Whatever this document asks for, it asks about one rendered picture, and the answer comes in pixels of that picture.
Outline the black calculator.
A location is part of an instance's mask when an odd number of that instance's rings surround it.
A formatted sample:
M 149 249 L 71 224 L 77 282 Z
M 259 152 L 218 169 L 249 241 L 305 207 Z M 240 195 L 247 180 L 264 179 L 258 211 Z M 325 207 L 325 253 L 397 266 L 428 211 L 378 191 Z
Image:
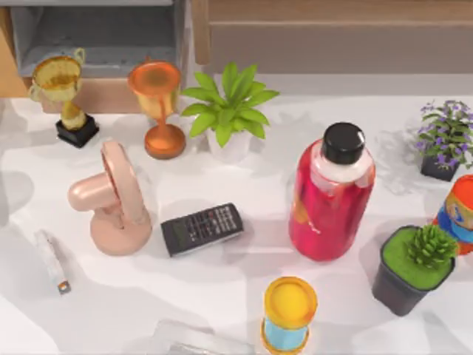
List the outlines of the black calculator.
M 244 232 L 242 218 L 233 203 L 167 220 L 160 226 L 170 257 L 231 239 Z

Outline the green leafy plant white pot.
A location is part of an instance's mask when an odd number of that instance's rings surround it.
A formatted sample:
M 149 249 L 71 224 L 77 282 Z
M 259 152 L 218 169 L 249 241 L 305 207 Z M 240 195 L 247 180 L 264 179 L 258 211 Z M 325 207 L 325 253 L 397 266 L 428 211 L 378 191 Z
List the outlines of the green leafy plant white pot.
M 196 100 L 181 113 L 194 117 L 189 136 L 205 135 L 210 153 L 223 163 L 239 163 L 249 153 L 251 138 L 265 139 L 265 127 L 270 122 L 258 106 L 280 92 L 257 81 L 256 71 L 255 64 L 240 70 L 230 62 L 221 77 L 222 92 L 204 72 L 195 72 L 196 87 L 182 91 L 185 97 Z

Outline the red bottle with black cap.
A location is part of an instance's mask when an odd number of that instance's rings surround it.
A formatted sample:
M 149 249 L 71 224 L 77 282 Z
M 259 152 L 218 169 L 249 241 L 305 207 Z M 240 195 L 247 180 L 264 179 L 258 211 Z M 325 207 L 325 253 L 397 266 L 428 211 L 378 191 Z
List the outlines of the red bottle with black cap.
M 289 235 L 316 262 L 340 258 L 352 246 L 375 182 L 363 131 L 338 122 L 303 152 L 296 170 Z

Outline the orange copper trophy cup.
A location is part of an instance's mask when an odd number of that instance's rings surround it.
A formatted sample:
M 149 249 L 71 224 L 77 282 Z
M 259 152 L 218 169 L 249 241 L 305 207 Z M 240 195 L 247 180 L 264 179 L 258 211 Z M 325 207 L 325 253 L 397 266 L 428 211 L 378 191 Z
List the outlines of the orange copper trophy cup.
M 166 61 L 144 61 L 128 75 L 129 88 L 142 112 L 156 122 L 144 138 L 145 149 L 153 158 L 172 159 L 186 147 L 181 128 L 167 122 L 177 112 L 180 82 L 180 70 Z

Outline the pink desk fan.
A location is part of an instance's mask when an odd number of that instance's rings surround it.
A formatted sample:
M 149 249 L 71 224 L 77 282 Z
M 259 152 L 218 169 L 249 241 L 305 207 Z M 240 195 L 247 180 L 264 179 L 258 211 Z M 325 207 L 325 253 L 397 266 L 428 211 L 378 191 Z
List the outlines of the pink desk fan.
M 68 201 L 76 211 L 94 212 L 90 235 L 100 251 L 130 255 L 151 237 L 149 212 L 123 146 L 117 141 L 103 143 L 101 158 L 104 171 L 74 183 Z

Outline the yellow and blue can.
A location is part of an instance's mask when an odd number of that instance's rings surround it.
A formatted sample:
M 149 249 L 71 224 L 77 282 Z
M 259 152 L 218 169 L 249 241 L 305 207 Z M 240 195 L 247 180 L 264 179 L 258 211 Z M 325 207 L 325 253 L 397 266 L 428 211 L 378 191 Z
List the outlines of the yellow and blue can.
M 307 344 L 318 307 L 312 286 L 298 277 L 280 277 L 265 291 L 260 333 L 272 355 L 297 355 Z

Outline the wooden cabinet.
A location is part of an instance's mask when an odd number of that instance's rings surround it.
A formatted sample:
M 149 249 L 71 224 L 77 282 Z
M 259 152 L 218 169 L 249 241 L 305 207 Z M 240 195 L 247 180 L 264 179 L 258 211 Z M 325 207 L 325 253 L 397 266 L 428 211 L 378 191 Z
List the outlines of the wooden cabinet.
M 473 0 L 190 0 L 195 59 L 264 73 L 473 73 Z

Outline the pulled-out wooden drawer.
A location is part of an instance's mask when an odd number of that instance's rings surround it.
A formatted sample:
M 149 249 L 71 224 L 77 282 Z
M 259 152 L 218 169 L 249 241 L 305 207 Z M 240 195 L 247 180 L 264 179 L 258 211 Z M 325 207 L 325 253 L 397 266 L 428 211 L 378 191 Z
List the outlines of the pulled-out wooden drawer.
M 36 65 L 86 52 L 76 103 L 139 113 L 127 76 L 145 59 L 186 62 L 186 0 L 0 0 L 0 98 L 28 95 Z

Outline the succulent plant in black pot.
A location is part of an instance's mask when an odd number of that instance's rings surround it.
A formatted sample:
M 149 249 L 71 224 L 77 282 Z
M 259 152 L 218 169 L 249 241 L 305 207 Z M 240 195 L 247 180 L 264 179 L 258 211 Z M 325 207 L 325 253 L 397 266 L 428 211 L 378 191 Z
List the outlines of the succulent plant in black pot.
M 407 315 L 455 269 L 457 247 L 436 225 L 398 228 L 380 249 L 372 295 L 393 314 Z

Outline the gold trophy with black base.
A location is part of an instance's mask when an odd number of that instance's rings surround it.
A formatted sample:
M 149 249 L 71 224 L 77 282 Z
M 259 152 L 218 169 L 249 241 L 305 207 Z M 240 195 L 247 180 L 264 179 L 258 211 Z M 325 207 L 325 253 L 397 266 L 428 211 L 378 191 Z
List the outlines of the gold trophy with black base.
M 61 104 L 61 118 L 55 124 L 57 136 L 76 148 L 85 146 L 99 132 L 95 119 L 74 102 L 81 89 L 85 59 L 85 49 L 79 47 L 72 56 L 57 55 L 42 61 L 33 70 L 29 88 L 32 100 L 46 98 Z

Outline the purple flower plant black pot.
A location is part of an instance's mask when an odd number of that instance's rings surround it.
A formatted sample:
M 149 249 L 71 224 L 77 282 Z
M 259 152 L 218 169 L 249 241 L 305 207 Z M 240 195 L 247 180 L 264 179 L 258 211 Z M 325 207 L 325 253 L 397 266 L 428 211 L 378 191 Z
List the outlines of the purple flower plant black pot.
M 431 101 L 421 114 L 415 144 L 422 156 L 421 174 L 449 182 L 459 167 L 472 168 L 473 109 L 459 100 Z

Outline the orange and blue can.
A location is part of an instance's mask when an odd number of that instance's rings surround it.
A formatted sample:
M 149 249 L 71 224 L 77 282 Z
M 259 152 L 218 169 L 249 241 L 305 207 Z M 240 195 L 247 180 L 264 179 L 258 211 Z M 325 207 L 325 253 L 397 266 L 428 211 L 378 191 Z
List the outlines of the orange and blue can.
M 455 181 L 432 223 L 457 241 L 459 255 L 473 252 L 473 175 Z

